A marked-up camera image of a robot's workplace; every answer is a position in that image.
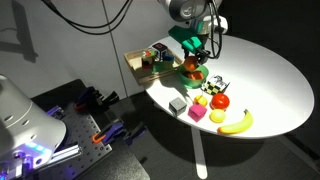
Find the white oval table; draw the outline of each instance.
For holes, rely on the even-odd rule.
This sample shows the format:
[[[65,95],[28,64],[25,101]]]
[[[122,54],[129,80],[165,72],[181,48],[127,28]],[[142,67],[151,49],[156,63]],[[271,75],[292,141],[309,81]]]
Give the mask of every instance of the white oval table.
[[[184,59],[181,45],[171,37],[158,42]],[[211,50],[210,43],[206,44],[206,49]],[[209,69],[208,78],[218,74],[230,82],[225,92],[230,106],[223,123],[213,123],[209,119],[212,96],[200,88],[185,88],[177,73],[144,85],[154,102],[172,116],[171,100],[180,97],[187,103],[186,111],[176,118],[191,126],[197,173],[201,179],[207,178],[207,169],[199,130],[232,138],[269,138],[299,127],[313,111],[313,91],[303,74],[287,60],[260,45],[223,35],[220,58],[208,59],[204,65]],[[188,116],[188,109],[199,94],[207,98],[208,105],[206,115],[195,122]],[[221,125],[240,121],[245,109],[254,117],[254,123],[247,131],[233,135],[217,133]]]

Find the gray cube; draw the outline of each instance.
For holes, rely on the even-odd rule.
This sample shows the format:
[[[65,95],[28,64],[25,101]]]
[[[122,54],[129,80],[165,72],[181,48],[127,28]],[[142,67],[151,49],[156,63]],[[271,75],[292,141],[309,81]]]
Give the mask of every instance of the gray cube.
[[[179,116],[186,110],[187,104],[179,97],[169,102],[169,109],[175,116]]]

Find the banana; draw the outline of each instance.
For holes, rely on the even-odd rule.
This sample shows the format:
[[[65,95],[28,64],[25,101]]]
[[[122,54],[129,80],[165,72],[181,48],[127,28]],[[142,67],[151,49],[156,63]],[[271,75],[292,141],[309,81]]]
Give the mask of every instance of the banana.
[[[223,134],[235,134],[249,129],[253,123],[253,117],[247,109],[244,110],[244,113],[245,116],[241,121],[234,124],[221,126],[218,128],[218,132]]]

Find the dark floor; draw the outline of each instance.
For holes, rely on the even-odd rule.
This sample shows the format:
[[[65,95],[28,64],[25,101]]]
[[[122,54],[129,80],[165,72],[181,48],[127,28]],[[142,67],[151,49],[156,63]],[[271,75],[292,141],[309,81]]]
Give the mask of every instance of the dark floor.
[[[199,179],[189,126],[153,105],[143,92],[121,100],[112,110],[128,129],[143,121],[148,130],[130,149],[152,180]],[[207,179],[320,179],[305,161],[278,138],[241,140],[202,132]]]

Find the toy fruit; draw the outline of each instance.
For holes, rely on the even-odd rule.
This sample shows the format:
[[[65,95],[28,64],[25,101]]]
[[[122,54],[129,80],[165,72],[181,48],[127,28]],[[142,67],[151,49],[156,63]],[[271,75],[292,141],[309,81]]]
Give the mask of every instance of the toy fruit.
[[[223,93],[217,93],[213,95],[210,107],[211,109],[222,109],[226,110],[229,107],[230,100],[227,95]]]
[[[192,72],[198,67],[198,59],[195,56],[188,56],[184,62],[183,67],[186,71]]]
[[[200,104],[201,106],[206,107],[208,100],[203,95],[198,95],[193,99],[193,104]]]
[[[210,113],[210,119],[211,121],[215,123],[221,123],[226,118],[226,113],[222,109],[214,109]]]
[[[251,113],[246,109],[244,110],[244,118],[237,123],[221,126],[218,128],[218,132],[224,134],[235,134],[243,132],[251,127],[253,124],[253,117]]]

